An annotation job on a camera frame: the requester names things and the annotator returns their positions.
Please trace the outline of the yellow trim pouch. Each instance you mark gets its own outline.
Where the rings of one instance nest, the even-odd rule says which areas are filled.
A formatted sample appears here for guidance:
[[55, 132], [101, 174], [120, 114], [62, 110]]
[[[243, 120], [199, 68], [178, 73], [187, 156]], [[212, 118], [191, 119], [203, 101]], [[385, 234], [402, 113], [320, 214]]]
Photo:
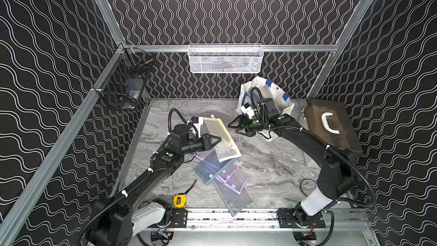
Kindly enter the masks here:
[[203, 120], [210, 134], [221, 138], [221, 141], [215, 146], [218, 161], [240, 158], [241, 153], [222, 120], [213, 116], [204, 117]]

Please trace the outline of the white canvas tote bag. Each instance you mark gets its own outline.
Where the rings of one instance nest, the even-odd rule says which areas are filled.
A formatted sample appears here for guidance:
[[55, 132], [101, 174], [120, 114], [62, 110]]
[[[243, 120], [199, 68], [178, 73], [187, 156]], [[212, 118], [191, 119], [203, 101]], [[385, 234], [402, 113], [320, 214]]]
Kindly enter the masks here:
[[271, 80], [257, 76], [241, 85], [237, 106], [239, 115], [242, 115], [240, 107], [246, 103], [256, 110], [256, 118], [252, 119], [256, 135], [268, 142], [277, 137], [284, 137], [287, 131], [302, 130], [295, 118], [290, 116], [294, 103], [291, 102], [289, 95]]

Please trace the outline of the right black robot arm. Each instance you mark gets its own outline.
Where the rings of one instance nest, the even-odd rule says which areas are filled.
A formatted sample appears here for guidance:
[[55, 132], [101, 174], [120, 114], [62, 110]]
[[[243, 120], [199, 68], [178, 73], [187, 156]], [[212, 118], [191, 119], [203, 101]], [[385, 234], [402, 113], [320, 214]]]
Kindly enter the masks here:
[[[339, 149], [325, 142], [315, 133], [301, 126], [295, 118], [278, 111], [273, 99], [250, 95], [250, 103], [242, 106], [242, 113], [227, 126], [237, 134], [254, 137], [262, 131], [273, 132], [290, 141], [309, 155], [321, 168], [317, 187], [300, 201], [291, 215], [296, 225], [307, 227], [320, 217], [322, 212], [338, 202], [347, 202], [364, 208], [376, 205], [377, 197], [365, 175], [357, 168], [349, 149]], [[345, 198], [343, 194], [362, 181], [370, 194], [368, 202]]]

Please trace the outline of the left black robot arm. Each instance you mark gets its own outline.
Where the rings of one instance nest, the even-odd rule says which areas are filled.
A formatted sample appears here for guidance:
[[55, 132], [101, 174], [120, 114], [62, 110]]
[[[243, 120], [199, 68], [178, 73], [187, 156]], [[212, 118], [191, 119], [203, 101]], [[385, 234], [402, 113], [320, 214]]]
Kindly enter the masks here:
[[120, 192], [94, 204], [91, 219], [75, 239], [76, 246], [83, 239], [95, 246], [127, 246], [137, 233], [161, 223], [170, 206], [157, 202], [141, 208], [143, 199], [182, 166], [186, 155], [211, 150], [221, 142], [219, 136], [200, 134], [185, 118], [172, 126], [173, 113], [180, 114], [176, 108], [169, 111], [167, 138], [153, 153], [149, 167]]

